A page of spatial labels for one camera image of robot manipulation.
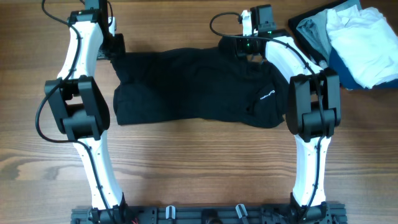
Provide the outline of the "black polo shirt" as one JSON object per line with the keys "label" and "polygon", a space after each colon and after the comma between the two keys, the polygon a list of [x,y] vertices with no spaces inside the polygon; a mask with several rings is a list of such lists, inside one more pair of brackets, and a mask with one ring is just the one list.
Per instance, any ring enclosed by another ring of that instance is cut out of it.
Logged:
{"label": "black polo shirt", "polygon": [[230,43],[128,52],[111,64],[120,81],[113,98],[120,125],[202,118],[274,128],[284,122],[286,79],[270,62],[237,58]]}

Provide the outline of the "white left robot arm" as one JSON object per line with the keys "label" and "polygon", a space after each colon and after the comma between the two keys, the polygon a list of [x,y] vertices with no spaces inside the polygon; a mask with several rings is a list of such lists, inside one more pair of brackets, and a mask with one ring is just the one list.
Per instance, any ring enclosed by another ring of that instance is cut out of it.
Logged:
{"label": "white left robot arm", "polygon": [[91,207],[72,211],[72,223],[126,223],[128,208],[113,172],[108,152],[108,105],[94,75],[98,60],[125,52],[123,37],[115,33],[114,17],[103,4],[86,3],[64,22],[70,31],[65,62],[58,76],[44,86],[58,130],[79,153],[91,189]]}

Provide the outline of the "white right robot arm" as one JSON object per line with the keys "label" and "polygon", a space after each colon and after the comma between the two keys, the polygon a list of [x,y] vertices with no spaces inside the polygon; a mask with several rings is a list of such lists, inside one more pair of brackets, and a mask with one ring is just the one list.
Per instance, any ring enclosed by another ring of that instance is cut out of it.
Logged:
{"label": "white right robot arm", "polygon": [[312,63],[285,30],[263,37],[223,35],[220,45],[236,58],[262,55],[289,84],[285,120],[297,147],[296,180],[289,203],[259,207],[260,223],[343,223],[345,206],[326,202],[326,154],[341,121],[340,81],[335,71]]}

